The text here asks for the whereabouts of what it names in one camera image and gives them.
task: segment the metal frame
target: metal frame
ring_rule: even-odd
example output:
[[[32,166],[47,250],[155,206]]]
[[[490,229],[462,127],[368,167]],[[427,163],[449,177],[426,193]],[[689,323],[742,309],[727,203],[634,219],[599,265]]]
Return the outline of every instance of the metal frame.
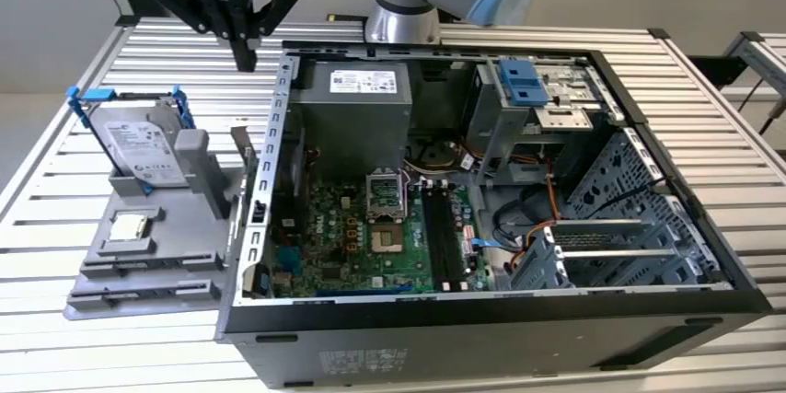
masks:
[[[774,36],[773,41],[778,42],[781,42],[778,37],[786,38],[786,36],[779,36],[778,34],[771,36]],[[767,44],[762,35],[755,32],[742,32],[734,39],[733,44],[723,55],[739,57],[762,77],[759,83],[755,84],[745,101],[739,105],[738,111],[742,111],[747,101],[762,85],[762,82],[766,82],[781,95],[775,106],[769,112],[767,120],[763,123],[762,129],[759,130],[759,134],[763,135],[773,121],[781,117],[786,110],[786,60],[783,60],[782,54],[775,48]]]
[[[239,165],[239,156],[228,154],[236,148],[226,135],[227,126],[246,123],[255,144],[264,140],[280,40],[360,42],[362,26],[283,24],[263,41],[252,75],[235,72],[230,51],[215,39],[195,35],[172,19],[143,19],[135,29],[116,29],[114,36],[119,41],[102,48],[86,83],[135,92],[163,92],[182,84],[196,125],[211,131],[212,152],[224,165]],[[783,164],[681,52],[646,30],[635,29],[445,25],[442,38],[447,45],[582,47],[603,52],[707,214],[770,303],[779,313],[786,312]],[[262,388],[239,356],[211,342],[215,312],[111,323],[96,320],[79,329],[60,318],[63,297],[108,195],[108,162],[98,146],[84,142],[86,131],[74,122],[66,110],[58,113],[0,199],[0,207],[5,206],[0,248],[8,251],[0,257],[0,308],[5,313],[0,318],[3,332],[15,334],[1,347],[9,352],[4,373],[15,375],[8,380],[15,384],[7,388],[78,389],[160,382],[170,383],[167,388]],[[36,338],[42,332],[46,342]],[[786,317],[775,315],[649,371],[462,380],[411,388],[663,393],[774,390],[786,387],[785,346]],[[112,375],[104,383],[64,372],[80,369],[110,370]],[[396,387],[383,389],[395,391]]]

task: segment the green circuit board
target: green circuit board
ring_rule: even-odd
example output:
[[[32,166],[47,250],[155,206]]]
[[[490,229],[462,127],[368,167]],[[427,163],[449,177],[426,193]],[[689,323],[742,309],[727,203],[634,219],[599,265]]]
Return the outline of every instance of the green circuit board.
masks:
[[[276,296],[411,295],[435,292],[420,191],[416,187],[408,187],[408,216],[399,225],[370,224],[366,221],[363,182],[315,182],[310,192],[306,235],[299,245],[300,266],[294,272],[274,274]],[[458,212],[457,244],[462,247],[463,226],[475,227],[466,190],[451,192],[451,200]],[[487,288],[486,266],[483,259],[478,259],[478,272],[467,275],[469,290]]]

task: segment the blue drive bracket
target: blue drive bracket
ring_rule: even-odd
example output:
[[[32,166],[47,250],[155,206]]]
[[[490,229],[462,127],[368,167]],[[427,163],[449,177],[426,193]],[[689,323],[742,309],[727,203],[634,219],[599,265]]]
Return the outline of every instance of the blue drive bracket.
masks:
[[[530,61],[501,60],[502,84],[511,92],[511,105],[546,106],[549,94]]]
[[[80,88],[78,86],[70,87],[66,90],[66,97],[67,103],[70,105],[71,111],[79,118],[80,123],[83,126],[92,132],[96,140],[99,141],[100,150],[110,158],[110,162],[112,163],[112,167],[115,169],[114,175],[116,177],[123,177],[123,171],[120,166],[118,165],[112,155],[110,154],[110,149],[104,144],[103,140],[99,137],[96,129],[94,128],[92,122],[90,121],[88,112],[86,112],[84,105],[90,107],[90,105],[106,103],[108,101],[115,100],[140,100],[140,99],[160,99],[162,97],[171,97],[175,100],[178,105],[178,116],[180,118],[180,125],[183,129],[195,129],[194,125],[194,116],[192,112],[188,109],[188,98],[186,97],[186,93],[180,89],[179,85],[172,87],[172,91],[166,94],[135,94],[135,93],[120,93],[118,94],[112,88],[108,87],[92,87],[90,88],[84,94],[80,96]],[[143,192],[148,195],[152,192],[152,186],[144,182],[143,183]]]

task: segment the side panel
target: side panel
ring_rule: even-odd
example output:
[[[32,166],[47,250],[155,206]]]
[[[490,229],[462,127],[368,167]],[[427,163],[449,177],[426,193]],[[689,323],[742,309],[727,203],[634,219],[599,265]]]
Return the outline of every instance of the side panel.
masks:
[[[753,317],[618,318],[398,329],[228,334],[270,388],[344,386],[653,366]]]

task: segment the blue latch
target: blue latch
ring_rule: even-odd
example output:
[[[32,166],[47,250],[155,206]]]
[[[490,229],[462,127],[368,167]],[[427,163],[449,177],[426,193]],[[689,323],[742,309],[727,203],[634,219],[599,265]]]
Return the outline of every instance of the blue latch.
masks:
[[[501,60],[502,83],[511,91],[515,106],[546,106],[549,94],[530,61]]]

